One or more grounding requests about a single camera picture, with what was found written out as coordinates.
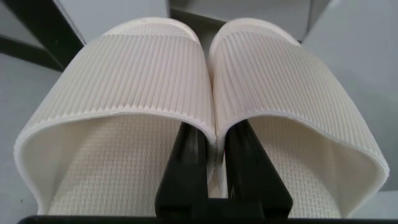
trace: white slipper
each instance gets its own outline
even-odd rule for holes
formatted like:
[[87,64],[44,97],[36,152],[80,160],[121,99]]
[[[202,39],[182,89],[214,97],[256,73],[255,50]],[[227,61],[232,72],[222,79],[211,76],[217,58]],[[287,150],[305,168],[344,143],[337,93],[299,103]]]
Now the white slipper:
[[209,60],[218,148],[249,118],[294,199],[290,217],[350,216],[386,181],[388,165],[343,87],[281,28],[230,21]]
[[195,33],[172,19],[130,21],[72,60],[17,138],[17,168],[39,214],[153,216],[181,121],[215,144]]

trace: gray floor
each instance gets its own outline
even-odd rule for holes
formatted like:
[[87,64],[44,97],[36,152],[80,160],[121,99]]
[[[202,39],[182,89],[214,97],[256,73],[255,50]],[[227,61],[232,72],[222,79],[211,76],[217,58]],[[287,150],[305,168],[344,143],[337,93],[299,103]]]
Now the gray floor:
[[0,54],[0,223],[16,223],[37,212],[18,174],[14,141],[60,72]]

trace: textured insole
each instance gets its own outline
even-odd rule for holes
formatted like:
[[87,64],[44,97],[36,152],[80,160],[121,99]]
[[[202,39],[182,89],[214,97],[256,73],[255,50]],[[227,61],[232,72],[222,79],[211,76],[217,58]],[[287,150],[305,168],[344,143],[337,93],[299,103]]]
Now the textured insole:
[[90,132],[74,149],[49,214],[154,216],[180,122],[134,115],[74,125],[90,125]]
[[339,218],[330,141],[285,118],[249,122],[293,197],[290,217]]

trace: ribbed fabric strap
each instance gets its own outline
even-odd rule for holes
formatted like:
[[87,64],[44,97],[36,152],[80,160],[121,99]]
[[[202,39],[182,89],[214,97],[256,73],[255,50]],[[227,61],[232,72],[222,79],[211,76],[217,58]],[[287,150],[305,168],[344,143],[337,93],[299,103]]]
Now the ribbed fabric strap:
[[[336,153],[330,157],[335,163],[331,173],[336,173],[336,200],[343,216],[385,182],[389,168],[369,128],[317,58],[284,40],[237,31],[220,40],[213,59],[219,146],[233,124],[255,116],[287,118],[315,130],[336,144],[331,146]],[[365,159],[345,152],[360,152]],[[370,171],[361,170],[361,162],[370,164]]]
[[54,183],[60,181],[56,178],[60,178],[57,167],[63,163],[61,151],[70,150],[62,142],[74,141],[65,140],[66,136],[86,134],[84,130],[46,130],[86,119],[135,114],[184,121],[202,130],[211,144],[216,142],[210,81],[198,42],[171,34],[109,34],[78,53],[15,145],[17,167],[38,201],[39,213],[49,209]]
[[178,117],[215,141],[212,106],[198,43],[185,37],[105,35],[73,59],[17,145],[54,123],[115,113]]

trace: black frame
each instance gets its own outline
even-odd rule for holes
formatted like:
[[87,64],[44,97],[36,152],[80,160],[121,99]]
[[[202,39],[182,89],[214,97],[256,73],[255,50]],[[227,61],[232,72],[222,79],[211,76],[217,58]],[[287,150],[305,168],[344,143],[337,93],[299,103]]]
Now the black frame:
[[1,1],[44,49],[0,36],[0,52],[62,71],[83,48],[82,42],[53,1]]

